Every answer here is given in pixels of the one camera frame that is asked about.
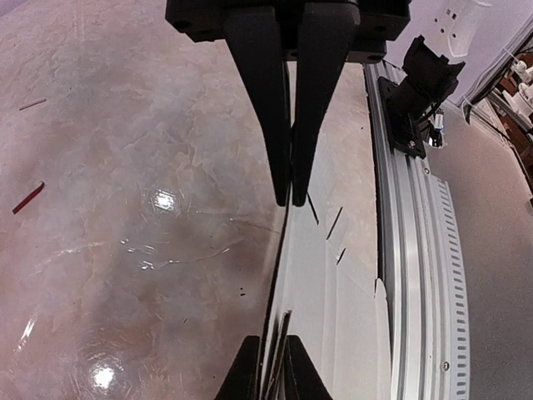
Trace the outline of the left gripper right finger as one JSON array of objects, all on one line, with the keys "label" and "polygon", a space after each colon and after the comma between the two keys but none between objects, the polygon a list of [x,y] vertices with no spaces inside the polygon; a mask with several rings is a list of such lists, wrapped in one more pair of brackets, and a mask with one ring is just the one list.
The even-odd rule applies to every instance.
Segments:
[{"label": "left gripper right finger", "polygon": [[285,345],[285,399],[332,400],[301,339],[289,335]]}]

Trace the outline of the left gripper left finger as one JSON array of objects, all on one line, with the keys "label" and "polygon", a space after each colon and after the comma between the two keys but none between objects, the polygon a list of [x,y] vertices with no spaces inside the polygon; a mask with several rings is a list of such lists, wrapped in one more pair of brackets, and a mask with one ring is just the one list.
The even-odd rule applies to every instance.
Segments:
[{"label": "left gripper left finger", "polygon": [[228,370],[215,400],[257,398],[257,371],[260,337],[246,336]]}]

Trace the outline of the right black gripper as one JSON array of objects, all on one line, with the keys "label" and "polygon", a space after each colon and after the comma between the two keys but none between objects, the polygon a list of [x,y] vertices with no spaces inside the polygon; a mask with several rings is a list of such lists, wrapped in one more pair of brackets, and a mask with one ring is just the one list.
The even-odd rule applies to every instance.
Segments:
[{"label": "right black gripper", "polygon": [[169,0],[165,19],[195,43],[226,39],[262,129],[280,206],[287,203],[291,181],[284,52],[287,60],[297,59],[291,166],[292,203],[301,207],[321,125],[346,60],[380,62],[386,43],[396,40],[411,20],[410,5],[407,0]]}]

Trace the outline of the white paper box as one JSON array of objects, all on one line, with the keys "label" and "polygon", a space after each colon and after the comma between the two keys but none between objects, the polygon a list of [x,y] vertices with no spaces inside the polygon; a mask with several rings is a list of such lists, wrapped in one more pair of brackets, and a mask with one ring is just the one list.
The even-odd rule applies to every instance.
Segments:
[{"label": "white paper box", "polygon": [[321,127],[306,203],[286,210],[268,304],[261,398],[283,399],[291,337],[335,399],[387,399],[391,350],[378,276],[376,184],[362,67],[346,65]]}]

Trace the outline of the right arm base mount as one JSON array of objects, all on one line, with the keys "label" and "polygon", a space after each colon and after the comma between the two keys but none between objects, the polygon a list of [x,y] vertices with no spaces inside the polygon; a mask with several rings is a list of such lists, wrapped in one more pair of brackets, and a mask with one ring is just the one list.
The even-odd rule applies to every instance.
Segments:
[{"label": "right arm base mount", "polygon": [[466,64],[451,64],[437,55],[420,35],[404,57],[405,77],[398,84],[377,79],[386,133],[390,145],[412,158],[426,157],[424,138],[430,127],[420,128],[458,86],[458,75]]}]

